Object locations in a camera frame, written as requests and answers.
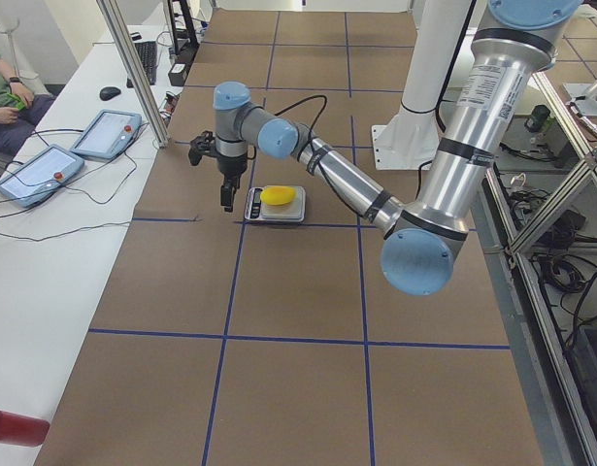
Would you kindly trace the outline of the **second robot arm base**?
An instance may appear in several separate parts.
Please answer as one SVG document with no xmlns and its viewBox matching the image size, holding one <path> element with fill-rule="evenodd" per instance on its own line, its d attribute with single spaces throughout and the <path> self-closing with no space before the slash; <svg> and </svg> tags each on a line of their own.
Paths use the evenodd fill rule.
<svg viewBox="0 0 597 466">
<path fill-rule="evenodd" d="M 593 83 L 564 83 L 574 108 L 584 117 L 597 117 L 597 78 Z"/>
</svg>

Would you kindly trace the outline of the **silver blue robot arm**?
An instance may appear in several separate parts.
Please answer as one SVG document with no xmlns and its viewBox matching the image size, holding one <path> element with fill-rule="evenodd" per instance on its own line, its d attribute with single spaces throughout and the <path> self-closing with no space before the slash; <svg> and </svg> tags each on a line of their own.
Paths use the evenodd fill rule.
<svg viewBox="0 0 597 466">
<path fill-rule="evenodd" d="M 398 290 L 424 296 L 450 280 L 469 229 L 466 217 L 531 77 L 548 69 L 579 8 L 576 1 L 491 1 L 474 35 L 474 62 L 415 200 L 403 203 L 308 124 L 272 114 L 240 82 L 213 93 L 212 154 L 231 210 L 249 149 L 293 158 L 320 177 L 357 216 L 383 234 L 381 270 Z"/>
</svg>

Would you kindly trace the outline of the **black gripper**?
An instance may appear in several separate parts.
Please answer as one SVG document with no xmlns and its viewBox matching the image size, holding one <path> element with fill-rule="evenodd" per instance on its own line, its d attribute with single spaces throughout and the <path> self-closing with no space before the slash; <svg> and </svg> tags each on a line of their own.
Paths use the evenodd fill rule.
<svg viewBox="0 0 597 466">
<path fill-rule="evenodd" d="M 240 188 L 241 176 L 249 166 L 249 158 L 245 153 L 239 156 L 220 154 L 216 157 L 216 166 L 224 177 L 220 188 L 220 204 L 225 212 L 232 213 L 235 196 Z"/>
</svg>

